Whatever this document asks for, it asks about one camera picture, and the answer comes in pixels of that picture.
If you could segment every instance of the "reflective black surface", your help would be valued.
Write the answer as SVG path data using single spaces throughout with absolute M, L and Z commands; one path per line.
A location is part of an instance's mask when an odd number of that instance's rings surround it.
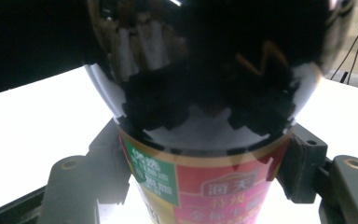
M 287 133 L 339 50 L 353 1 L 89 0 L 88 67 L 119 126 L 178 154 L 262 147 Z

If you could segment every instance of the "white surface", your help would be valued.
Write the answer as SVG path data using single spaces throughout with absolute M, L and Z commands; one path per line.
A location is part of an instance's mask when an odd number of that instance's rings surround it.
M 46 185 L 56 161 L 85 154 L 110 118 L 83 68 L 0 93 L 0 206 Z M 297 120 L 328 144 L 331 159 L 358 157 L 358 89 L 323 80 Z M 133 210 L 114 210 L 148 223 L 133 189 L 127 204 Z M 275 181 L 257 223 L 320 223 L 318 207 L 319 199 L 307 205 L 287 201 Z

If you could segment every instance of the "white table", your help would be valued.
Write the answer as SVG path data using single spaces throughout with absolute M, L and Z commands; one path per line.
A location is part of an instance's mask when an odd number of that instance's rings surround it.
M 1 92 L 0 206 L 46 185 L 56 161 L 85 155 L 110 119 L 83 68 Z M 328 144 L 329 158 L 358 157 L 358 89 L 321 81 L 297 120 Z M 293 204 L 274 181 L 257 223 L 320 223 L 319 202 Z M 141 220 L 133 223 L 145 223 L 147 213 L 138 194 L 130 192 L 126 203 L 137 210 L 130 219 Z

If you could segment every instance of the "dark background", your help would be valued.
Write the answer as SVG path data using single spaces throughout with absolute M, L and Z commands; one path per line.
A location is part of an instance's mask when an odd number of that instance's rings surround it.
M 81 0 L 0 0 L 0 91 L 81 66 L 93 41 Z

